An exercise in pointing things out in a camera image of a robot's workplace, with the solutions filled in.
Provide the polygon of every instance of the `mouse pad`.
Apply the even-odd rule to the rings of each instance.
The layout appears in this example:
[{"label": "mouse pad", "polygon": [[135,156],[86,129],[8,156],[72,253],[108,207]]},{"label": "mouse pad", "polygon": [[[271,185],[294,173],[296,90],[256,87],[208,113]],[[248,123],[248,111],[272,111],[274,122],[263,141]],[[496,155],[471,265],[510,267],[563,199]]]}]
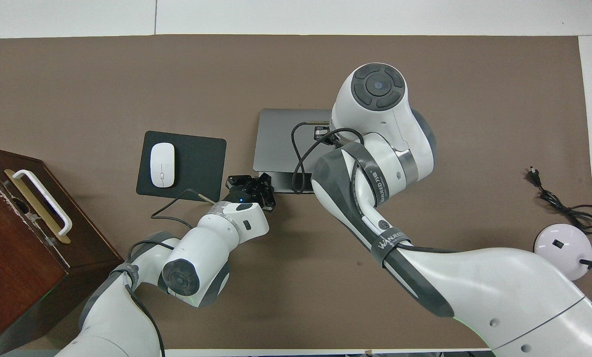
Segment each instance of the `mouse pad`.
[{"label": "mouse pad", "polygon": [[[166,188],[156,187],[151,181],[151,149],[160,142],[169,142],[175,147],[175,181]],[[226,141],[223,139],[147,131],[135,191],[147,196],[174,198],[185,189],[194,189],[213,201],[219,201],[224,185],[225,160]],[[181,198],[202,201],[192,192],[187,192]]]}]

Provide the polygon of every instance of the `gray cable strap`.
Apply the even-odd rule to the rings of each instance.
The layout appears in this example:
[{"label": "gray cable strap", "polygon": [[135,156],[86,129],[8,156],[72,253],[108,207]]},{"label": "gray cable strap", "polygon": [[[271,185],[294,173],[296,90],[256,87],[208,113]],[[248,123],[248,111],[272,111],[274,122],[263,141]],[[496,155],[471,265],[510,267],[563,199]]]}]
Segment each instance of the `gray cable strap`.
[{"label": "gray cable strap", "polygon": [[373,255],[373,258],[375,258],[380,266],[384,267],[384,258],[403,241],[410,241],[410,239],[400,229],[391,227],[382,232],[373,242],[371,245],[371,255]]},{"label": "gray cable strap", "polygon": [[389,186],[386,183],[384,174],[380,170],[379,165],[375,162],[371,153],[364,147],[364,145],[357,142],[350,142],[341,147],[342,150],[346,151],[351,155],[362,167],[366,179],[371,185],[371,191],[373,191],[373,197],[375,197],[375,206],[382,205],[389,200]]},{"label": "gray cable strap", "polygon": [[131,290],[135,290],[135,288],[137,288],[137,281],[139,280],[139,274],[137,273],[138,270],[138,266],[124,262],[117,266],[115,269],[113,269],[113,271],[111,271],[109,275],[111,275],[115,271],[118,271],[120,273],[128,273],[128,277],[131,278]]}]

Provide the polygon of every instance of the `white handle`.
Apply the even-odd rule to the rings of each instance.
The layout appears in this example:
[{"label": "white handle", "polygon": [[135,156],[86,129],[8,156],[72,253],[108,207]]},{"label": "white handle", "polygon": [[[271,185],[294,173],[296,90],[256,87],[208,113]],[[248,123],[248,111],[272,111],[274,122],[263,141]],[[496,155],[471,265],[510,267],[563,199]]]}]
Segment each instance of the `white handle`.
[{"label": "white handle", "polygon": [[49,202],[54,211],[58,213],[58,216],[60,216],[60,218],[64,222],[64,228],[62,228],[60,232],[58,232],[58,234],[61,236],[66,235],[67,232],[71,230],[71,219],[69,218],[69,216],[67,216],[67,213],[65,213],[65,211],[60,207],[60,205],[58,205],[58,202],[56,202],[52,195],[49,194],[48,190],[45,188],[45,186],[42,185],[42,183],[40,183],[38,177],[36,177],[33,172],[29,170],[19,170],[15,174],[13,174],[12,177],[18,179],[24,175],[29,177],[31,183],[33,183],[34,186],[36,186],[36,189],[38,189],[40,193],[43,194],[43,197],[46,199],[46,201]]}]

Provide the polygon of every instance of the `computer mouse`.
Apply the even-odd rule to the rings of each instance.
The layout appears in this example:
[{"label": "computer mouse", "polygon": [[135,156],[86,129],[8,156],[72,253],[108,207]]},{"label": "computer mouse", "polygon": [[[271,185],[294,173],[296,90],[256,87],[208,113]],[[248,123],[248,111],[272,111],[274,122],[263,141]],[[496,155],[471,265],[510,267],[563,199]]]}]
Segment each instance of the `computer mouse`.
[{"label": "computer mouse", "polygon": [[175,183],[175,147],[169,142],[160,142],[151,149],[151,181],[160,188]]}]

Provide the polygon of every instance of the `wooden drawer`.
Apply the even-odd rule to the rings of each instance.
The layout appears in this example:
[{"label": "wooden drawer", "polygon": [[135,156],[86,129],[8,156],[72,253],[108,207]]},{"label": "wooden drawer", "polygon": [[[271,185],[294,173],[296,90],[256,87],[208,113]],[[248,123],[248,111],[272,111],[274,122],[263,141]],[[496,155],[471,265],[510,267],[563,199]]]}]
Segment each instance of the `wooden drawer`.
[{"label": "wooden drawer", "polygon": [[[5,170],[33,172],[70,217],[66,238],[47,224],[62,219],[44,195]],[[46,334],[122,261],[42,161],[0,150],[0,354]]]}]

